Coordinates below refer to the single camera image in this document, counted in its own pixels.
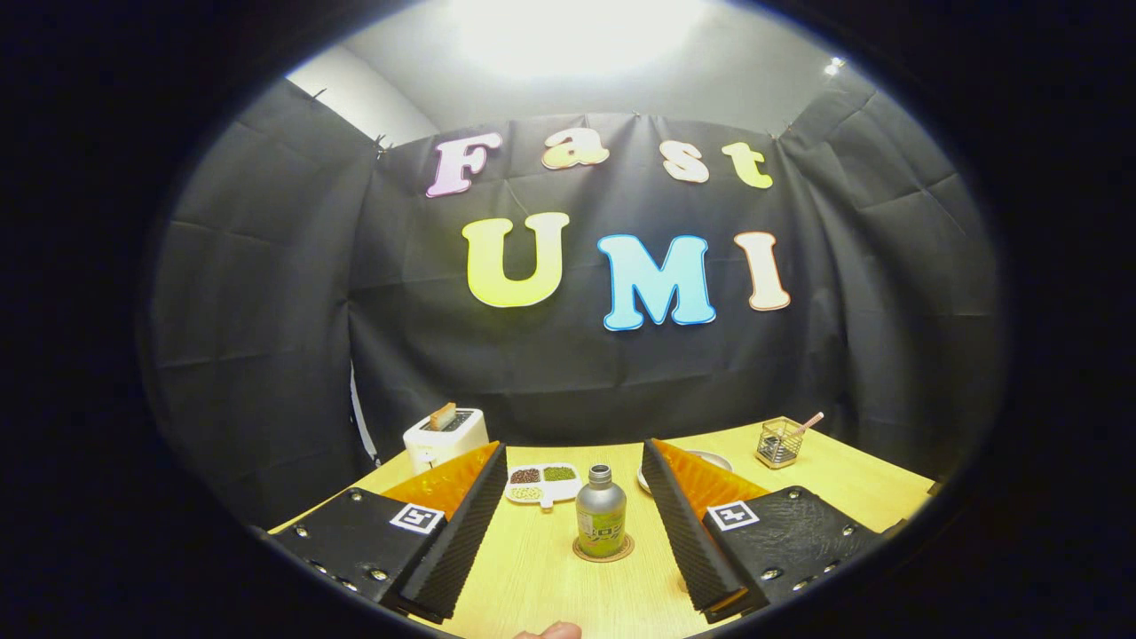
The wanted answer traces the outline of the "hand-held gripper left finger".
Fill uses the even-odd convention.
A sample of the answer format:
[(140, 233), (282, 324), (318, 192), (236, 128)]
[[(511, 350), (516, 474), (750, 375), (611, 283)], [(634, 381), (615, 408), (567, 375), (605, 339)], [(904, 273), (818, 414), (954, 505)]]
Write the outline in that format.
[(506, 481), (506, 445), (488, 442), (381, 493), (348, 488), (266, 543), (353, 597), (441, 623), (454, 615)]

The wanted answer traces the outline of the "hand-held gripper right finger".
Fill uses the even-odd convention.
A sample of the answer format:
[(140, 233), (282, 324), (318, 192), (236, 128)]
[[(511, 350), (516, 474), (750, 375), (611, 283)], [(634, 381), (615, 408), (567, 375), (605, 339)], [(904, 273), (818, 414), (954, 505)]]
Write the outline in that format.
[(711, 623), (821, 586), (886, 537), (803, 486), (770, 491), (649, 439), (641, 462), (690, 601)]

